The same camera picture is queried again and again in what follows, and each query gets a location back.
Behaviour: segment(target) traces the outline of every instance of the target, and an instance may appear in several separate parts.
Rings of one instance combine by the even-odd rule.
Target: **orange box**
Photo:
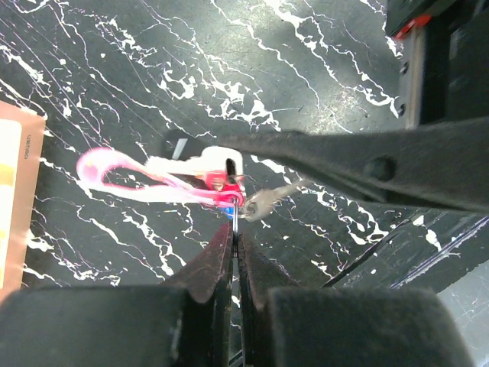
[[[0,302],[21,286],[45,126],[0,101]]]

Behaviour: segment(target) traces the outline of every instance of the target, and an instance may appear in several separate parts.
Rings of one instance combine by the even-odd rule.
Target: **red component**
[[[406,24],[403,29],[399,31],[394,37],[395,40],[402,40],[409,33],[412,27],[424,27],[430,20],[432,16],[428,14],[420,15],[418,18],[413,19],[408,24]]]
[[[227,201],[229,203],[235,198],[234,195],[226,195],[228,191],[238,191],[241,192],[241,186],[238,183],[229,183],[228,175],[225,171],[210,171],[207,172],[203,177],[206,186],[210,190],[220,191],[222,193],[220,200]],[[244,201],[239,200],[238,205],[242,206]]]

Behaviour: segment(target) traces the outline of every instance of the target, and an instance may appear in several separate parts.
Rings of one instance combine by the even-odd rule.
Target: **silver key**
[[[246,200],[241,217],[249,222],[263,219],[274,211],[275,203],[296,192],[297,187],[307,186],[309,183],[309,180],[298,180],[276,189],[260,190]]]

